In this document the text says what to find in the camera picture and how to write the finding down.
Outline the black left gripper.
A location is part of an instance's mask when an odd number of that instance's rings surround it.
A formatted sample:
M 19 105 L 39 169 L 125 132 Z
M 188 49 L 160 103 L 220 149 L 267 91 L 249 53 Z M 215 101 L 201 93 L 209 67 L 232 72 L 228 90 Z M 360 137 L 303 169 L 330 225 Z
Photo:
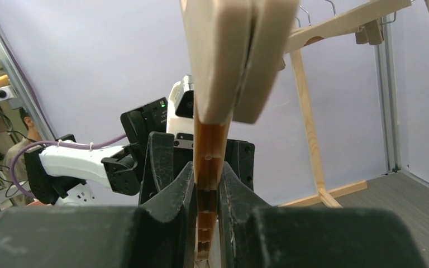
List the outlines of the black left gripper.
M 255 145 L 242 140 L 227 140 L 224 161 L 237 177 L 254 189 Z M 140 176 L 139 205 L 166 188 L 193 161 L 193 135 L 151 132 L 147 138 L 144 174 Z

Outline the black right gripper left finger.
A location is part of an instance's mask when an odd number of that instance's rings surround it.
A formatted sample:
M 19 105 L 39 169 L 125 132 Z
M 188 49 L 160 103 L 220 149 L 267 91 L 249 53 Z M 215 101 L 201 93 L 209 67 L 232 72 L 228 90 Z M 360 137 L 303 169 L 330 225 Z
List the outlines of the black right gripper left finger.
M 193 267 L 193 165 L 140 206 L 0 212 L 0 267 Z

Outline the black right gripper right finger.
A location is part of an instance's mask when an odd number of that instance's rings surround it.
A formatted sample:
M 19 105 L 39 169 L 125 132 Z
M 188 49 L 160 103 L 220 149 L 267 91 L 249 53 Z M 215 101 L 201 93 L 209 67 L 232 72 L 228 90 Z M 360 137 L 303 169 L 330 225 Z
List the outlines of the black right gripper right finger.
M 425 267 L 394 213 L 271 206 L 225 164 L 219 185 L 222 267 Z

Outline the wooden hanger for striped underwear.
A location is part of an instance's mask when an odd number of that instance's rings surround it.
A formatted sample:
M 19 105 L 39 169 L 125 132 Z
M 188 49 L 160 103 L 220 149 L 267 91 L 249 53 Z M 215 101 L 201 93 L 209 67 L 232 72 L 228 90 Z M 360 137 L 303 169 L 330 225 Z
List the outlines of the wooden hanger for striped underwear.
M 232 121 L 255 123 L 270 96 L 297 1 L 181 1 L 194 83 L 196 260 L 207 260 Z

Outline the wooden hanger for beige underwear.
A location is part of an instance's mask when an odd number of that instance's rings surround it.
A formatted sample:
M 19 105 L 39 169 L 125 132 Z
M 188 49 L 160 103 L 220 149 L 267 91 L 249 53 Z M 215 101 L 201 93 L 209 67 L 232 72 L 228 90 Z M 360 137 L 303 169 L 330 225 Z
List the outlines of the wooden hanger for beige underwear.
M 290 53 L 323 39 L 354 33 L 360 26 L 370 21 L 409 6 L 411 6 L 409 0 L 382 0 L 362 4 L 316 25 L 292 30 L 284 52 Z

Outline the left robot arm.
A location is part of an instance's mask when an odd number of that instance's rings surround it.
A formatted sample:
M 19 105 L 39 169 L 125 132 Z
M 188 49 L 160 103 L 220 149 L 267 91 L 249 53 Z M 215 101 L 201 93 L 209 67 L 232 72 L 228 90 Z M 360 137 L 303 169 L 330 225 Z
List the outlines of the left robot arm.
M 121 114 L 129 143 L 93 146 L 77 143 L 73 135 L 55 142 L 35 143 L 23 153 L 32 194 L 47 205 L 97 205 L 89 183 L 114 193 L 139 196 L 145 203 L 178 177 L 189 178 L 185 167 L 193 156 L 193 136 L 166 131 L 168 122 L 188 123 L 178 117 L 172 102 L 160 98 Z

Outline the wooden clothes rack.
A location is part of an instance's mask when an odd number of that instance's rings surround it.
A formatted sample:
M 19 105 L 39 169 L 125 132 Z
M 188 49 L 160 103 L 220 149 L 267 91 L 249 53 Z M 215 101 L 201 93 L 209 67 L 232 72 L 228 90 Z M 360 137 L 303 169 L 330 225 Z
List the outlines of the wooden clothes rack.
M 282 207 L 306 207 L 322 203 L 330 208 L 341 208 L 342 205 L 336 200 L 337 197 L 343 197 L 348 194 L 356 193 L 368 188 L 365 180 L 347 184 L 335 189 L 328 190 L 325 183 L 325 174 L 323 170 L 322 158 L 317 138 L 316 126 L 314 123 L 313 110 L 309 98 L 307 77 L 304 69 L 304 62 L 300 50 L 290 53 L 290 60 L 295 77 L 295 84 L 298 92 L 299 104 L 302 112 L 304 129 L 306 132 L 309 159 L 313 172 L 313 180 L 316 193 L 308 197 L 297 199 L 291 202 L 281 204 Z

